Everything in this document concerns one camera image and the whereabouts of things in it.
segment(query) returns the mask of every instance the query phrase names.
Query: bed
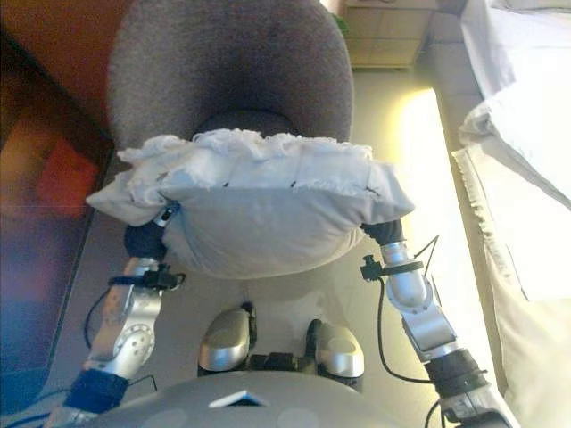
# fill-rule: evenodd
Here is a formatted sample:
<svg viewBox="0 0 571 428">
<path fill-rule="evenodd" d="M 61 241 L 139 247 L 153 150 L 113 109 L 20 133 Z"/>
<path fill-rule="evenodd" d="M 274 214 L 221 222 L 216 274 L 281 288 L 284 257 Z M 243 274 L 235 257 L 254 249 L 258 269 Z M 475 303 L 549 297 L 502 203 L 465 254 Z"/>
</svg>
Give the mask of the bed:
<svg viewBox="0 0 571 428">
<path fill-rule="evenodd" d="M 571 2 L 468 0 L 484 101 L 459 128 L 507 379 L 524 428 L 571 424 Z"/>
</svg>

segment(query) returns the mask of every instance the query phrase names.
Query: white pillow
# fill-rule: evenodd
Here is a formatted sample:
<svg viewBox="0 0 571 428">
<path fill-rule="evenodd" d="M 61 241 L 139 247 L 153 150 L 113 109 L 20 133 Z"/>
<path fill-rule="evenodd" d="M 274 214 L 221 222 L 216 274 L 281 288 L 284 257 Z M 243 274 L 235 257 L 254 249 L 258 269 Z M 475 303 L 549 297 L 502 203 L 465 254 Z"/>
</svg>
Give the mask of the white pillow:
<svg viewBox="0 0 571 428">
<path fill-rule="evenodd" d="M 564 70 L 571 71 L 571 63 Z M 459 128 L 463 141 L 494 134 L 498 149 L 555 190 L 571 207 L 571 127 L 567 74 L 554 73 L 540 81 L 521 81 L 502 89 L 472 110 Z"/>
<path fill-rule="evenodd" d="M 569 10 L 571 0 L 496 0 L 492 7 L 508 11 Z"/>
<path fill-rule="evenodd" d="M 362 238 L 361 224 L 413 210 L 371 148 L 331 138 L 219 129 L 192 142 L 157 136 L 119 152 L 133 165 L 87 201 L 131 226 L 169 200 L 165 245 L 189 269 L 249 279 L 324 265 Z"/>
</svg>

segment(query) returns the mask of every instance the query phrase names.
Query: red object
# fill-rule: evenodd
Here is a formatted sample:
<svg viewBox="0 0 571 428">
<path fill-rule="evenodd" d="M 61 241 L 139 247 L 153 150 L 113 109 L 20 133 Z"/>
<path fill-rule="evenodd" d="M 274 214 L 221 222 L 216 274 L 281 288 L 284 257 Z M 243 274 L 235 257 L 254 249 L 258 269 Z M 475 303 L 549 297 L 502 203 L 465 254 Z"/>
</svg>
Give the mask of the red object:
<svg viewBox="0 0 571 428">
<path fill-rule="evenodd" d="M 56 214 L 80 217 L 96 177 L 97 166 L 77 153 L 62 137 L 52 150 L 37 182 L 37 198 Z"/>
</svg>

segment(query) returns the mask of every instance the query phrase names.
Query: black clamp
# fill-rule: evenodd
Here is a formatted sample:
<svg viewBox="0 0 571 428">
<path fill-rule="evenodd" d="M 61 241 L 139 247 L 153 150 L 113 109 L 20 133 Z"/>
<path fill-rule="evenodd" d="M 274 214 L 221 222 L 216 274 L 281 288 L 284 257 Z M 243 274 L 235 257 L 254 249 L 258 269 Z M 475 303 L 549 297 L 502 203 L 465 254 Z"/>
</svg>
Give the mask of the black clamp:
<svg viewBox="0 0 571 428">
<path fill-rule="evenodd" d="M 397 275 L 411 272 L 413 270 L 422 269 L 424 263 L 420 260 L 412 260 L 404 265 L 383 267 L 378 261 L 375 261 L 372 255 L 365 256 L 365 266 L 360 267 L 360 272 L 365 281 L 376 281 L 384 275 Z"/>
<path fill-rule="evenodd" d="M 172 291 L 185 282 L 186 275 L 172 275 L 169 273 L 169 269 L 169 265 L 160 264 L 159 270 L 147 270 L 141 276 L 114 276 L 108 284 L 109 286 L 135 285 L 153 290 Z"/>
</svg>

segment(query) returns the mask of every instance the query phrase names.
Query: gray chair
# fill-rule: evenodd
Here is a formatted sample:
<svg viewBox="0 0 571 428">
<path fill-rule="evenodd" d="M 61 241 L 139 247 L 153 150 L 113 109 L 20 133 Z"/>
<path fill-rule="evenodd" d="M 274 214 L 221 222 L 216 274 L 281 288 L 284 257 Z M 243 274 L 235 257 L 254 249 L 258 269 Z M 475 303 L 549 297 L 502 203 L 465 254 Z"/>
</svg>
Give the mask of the gray chair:
<svg viewBox="0 0 571 428">
<path fill-rule="evenodd" d="M 120 147 L 215 128 L 347 141 L 352 73 L 318 0 L 136 0 L 108 83 Z"/>
</svg>

